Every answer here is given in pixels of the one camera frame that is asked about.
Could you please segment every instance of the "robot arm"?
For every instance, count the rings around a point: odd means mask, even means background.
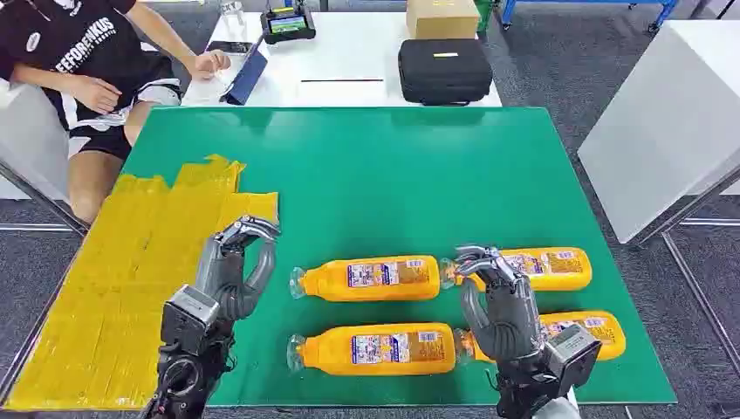
[[[498,366],[499,416],[579,418],[576,409],[557,409],[571,387],[588,380],[601,342],[584,327],[573,325],[546,340],[529,278],[515,270],[494,247],[457,249],[456,272],[476,273],[486,284],[487,309],[466,278],[461,304],[481,350]]]
[[[157,389],[140,419],[197,419],[223,373],[231,371],[234,322],[247,318],[275,266],[280,230],[242,216],[206,240],[195,285],[184,285],[164,305]],[[244,252],[263,240],[257,266],[244,281]]]

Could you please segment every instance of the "floor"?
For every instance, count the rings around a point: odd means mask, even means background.
[[[673,18],[689,15],[696,0],[679,4]],[[216,1],[155,3],[185,41],[202,51],[216,23]],[[260,5],[247,5],[259,10]],[[333,10],[403,10],[402,2],[332,0]],[[656,239],[643,249],[618,245],[599,201],[576,156],[603,109],[649,44],[644,33],[659,6],[625,4],[526,4],[517,6],[513,26],[500,31],[492,19],[485,40],[498,91],[505,106],[544,106],[552,115],[572,158],[593,210],[601,222],[614,259],[652,338],[655,350],[679,403],[635,406],[632,417],[710,418],[716,402],[738,400],[738,377],[719,341],[690,294],[666,245]],[[182,68],[176,70],[184,77]],[[740,202],[722,197],[701,209],[700,216],[740,218]],[[51,221],[32,203],[0,201],[0,222]],[[740,231],[679,228],[671,233],[691,269],[702,283],[717,314],[740,345]],[[58,279],[79,246],[76,237],[57,234],[0,233],[0,374],[43,308]],[[622,407],[588,406],[586,418],[624,418]],[[491,409],[218,409],[207,417],[375,417],[473,418],[491,417]],[[26,417],[27,414],[11,416]],[[128,413],[37,414],[34,417],[132,417]]]

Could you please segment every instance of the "black shorts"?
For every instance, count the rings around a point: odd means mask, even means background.
[[[182,98],[180,80],[172,72],[172,62],[159,52],[148,52],[159,56],[158,65],[148,76],[137,80],[130,86],[116,86],[123,94],[119,98],[118,108],[108,115],[95,113],[92,118],[79,109],[79,103],[71,97],[62,95],[60,105],[63,107],[60,115],[64,115],[63,123],[69,127],[69,156],[81,151],[100,151],[125,160],[131,152],[131,146],[124,135],[128,114],[134,105],[139,102],[154,102],[164,106],[179,106]]]

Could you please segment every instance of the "plastic bottle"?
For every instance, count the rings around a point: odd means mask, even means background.
[[[591,263],[584,251],[575,247],[538,247],[532,249],[502,250],[501,254],[516,269],[530,277],[534,291],[574,291],[591,282]],[[460,285],[463,277],[455,275],[455,262],[442,259],[442,281]],[[478,290],[485,291],[485,283],[477,276],[470,277]]]
[[[291,336],[288,367],[332,375],[418,375],[455,367],[452,329],[443,323],[345,326],[319,336]]]
[[[608,312],[587,311],[542,314],[539,316],[542,327],[550,336],[560,333],[561,330],[573,323],[580,323],[598,340],[601,340],[601,349],[597,361],[608,361],[622,355],[627,348],[627,338],[619,321]],[[455,345],[457,359],[461,363],[469,360],[494,362],[481,351],[476,338],[468,330],[455,329]]]
[[[316,295],[329,301],[433,299],[440,271],[431,256],[334,260],[316,269],[294,268],[291,295]]]

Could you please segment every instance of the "green tabletop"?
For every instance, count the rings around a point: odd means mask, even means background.
[[[640,317],[541,108],[155,109],[124,172],[163,175],[220,154],[247,164],[241,191],[280,193],[277,266],[254,314],[236,324],[237,369],[212,405],[495,404],[482,362],[448,374],[291,374],[294,333],[335,326],[440,321],[465,327],[457,289],[423,302],[293,300],[294,266],[401,254],[453,256],[456,244],[576,246],[593,264],[580,292],[540,292],[541,313],[603,309],[627,351],[599,362],[582,403],[676,402]]]

